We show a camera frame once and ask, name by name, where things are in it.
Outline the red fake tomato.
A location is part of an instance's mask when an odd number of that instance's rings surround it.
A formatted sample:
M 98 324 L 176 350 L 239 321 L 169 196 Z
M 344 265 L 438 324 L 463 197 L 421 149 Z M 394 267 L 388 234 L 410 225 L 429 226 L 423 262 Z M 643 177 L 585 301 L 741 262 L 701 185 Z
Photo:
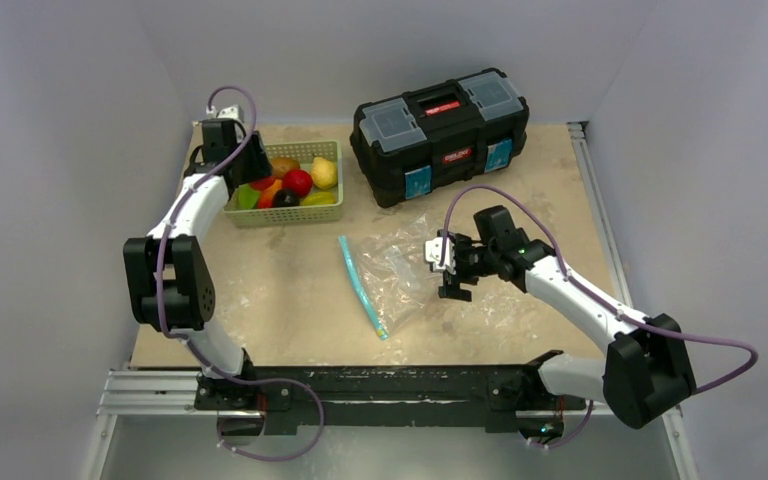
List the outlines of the red fake tomato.
M 248 186 L 255 191 L 264 191 L 270 188 L 275 182 L 276 178 L 274 176 L 268 176 L 259 180 L 252 181 L 248 184 Z

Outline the brown orange fake fruit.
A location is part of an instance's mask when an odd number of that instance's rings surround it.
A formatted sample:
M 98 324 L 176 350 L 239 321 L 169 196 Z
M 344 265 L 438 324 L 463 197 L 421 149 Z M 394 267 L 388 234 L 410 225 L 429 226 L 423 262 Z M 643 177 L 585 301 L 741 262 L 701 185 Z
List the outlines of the brown orange fake fruit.
M 270 165 L 272 175 L 276 179 L 282 179 L 288 172 L 301 168 L 300 163 L 295 158 L 284 156 L 271 157 Z

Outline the red fake apple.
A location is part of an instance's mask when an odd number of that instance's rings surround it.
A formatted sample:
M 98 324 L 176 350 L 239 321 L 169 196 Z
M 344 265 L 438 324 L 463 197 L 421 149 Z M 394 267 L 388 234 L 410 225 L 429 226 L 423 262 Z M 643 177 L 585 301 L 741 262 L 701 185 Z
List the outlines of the red fake apple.
M 304 198 L 313 189 L 313 179 L 305 170 L 290 171 L 282 178 L 282 187 L 293 190 L 300 198 Z

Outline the clear zip top bag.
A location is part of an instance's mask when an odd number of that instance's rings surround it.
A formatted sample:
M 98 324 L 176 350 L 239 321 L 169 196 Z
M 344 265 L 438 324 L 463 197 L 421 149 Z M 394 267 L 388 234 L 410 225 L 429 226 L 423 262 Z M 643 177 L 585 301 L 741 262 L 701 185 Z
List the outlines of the clear zip top bag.
M 442 274 L 426 263 L 424 251 L 436 236 L 422 214 L 382 233 L 338 237 L 350 285 L 380 340 L 419 318 L 438 296 Z

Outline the yellow fake bell pepper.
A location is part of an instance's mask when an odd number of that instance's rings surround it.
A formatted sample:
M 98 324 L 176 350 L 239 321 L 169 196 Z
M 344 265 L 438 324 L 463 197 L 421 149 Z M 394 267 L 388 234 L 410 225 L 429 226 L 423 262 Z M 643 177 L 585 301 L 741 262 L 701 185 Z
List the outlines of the yellow fake bell pepper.
M 304 197 L 300 205 L 301 206 L 323 206 L 333 205 L 337 202 L 337 197 L 330 191 L 319 191 L 311 193 Z

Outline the yellow fake pear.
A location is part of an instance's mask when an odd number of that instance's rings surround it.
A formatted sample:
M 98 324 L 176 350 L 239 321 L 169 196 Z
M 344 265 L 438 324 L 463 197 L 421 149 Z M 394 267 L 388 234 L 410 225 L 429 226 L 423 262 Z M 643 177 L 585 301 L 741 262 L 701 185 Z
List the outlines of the yellow fake pear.
M 310 168 L 313 184 L 319 190 L 329 190 L 339 183 L 339 169 L 336 162 L 317 156 Z

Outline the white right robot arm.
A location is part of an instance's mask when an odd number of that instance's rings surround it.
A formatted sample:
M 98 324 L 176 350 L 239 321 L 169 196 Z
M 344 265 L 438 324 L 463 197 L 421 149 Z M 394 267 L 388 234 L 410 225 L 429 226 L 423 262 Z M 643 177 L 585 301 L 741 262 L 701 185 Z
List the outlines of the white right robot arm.
M 640 429 L 697 391 L 681 328 L 667 314 L 649 316 L 576 276 L 557 250 L 514 225 L 507 208 L 476 213 L 478 239 L 439 231 L 424 261 L 442 276 L 442 298 L 471 301 L 469 286 L 497 277 L 560 313 L 595 344 L 602 360 L 549 353 L 521 381 L 524 399 L 544 407 L 560 396 L 607 405 Z

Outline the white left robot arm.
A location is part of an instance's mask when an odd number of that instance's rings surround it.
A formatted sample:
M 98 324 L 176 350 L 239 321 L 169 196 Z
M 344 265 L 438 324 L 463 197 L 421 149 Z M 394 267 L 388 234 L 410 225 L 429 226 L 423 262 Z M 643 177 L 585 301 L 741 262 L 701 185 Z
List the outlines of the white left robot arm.
M 200 242 L 242 184 L 270 175 L 258 133 L 232 118 L 202 122 L 202 143 L 191 154 L 177 198 L 143 237 L 123 246 L 136 321 L 182 344 L 232 408 L 257 399 L 257 379 L 246 350 L 214 318 L 216 291 Z

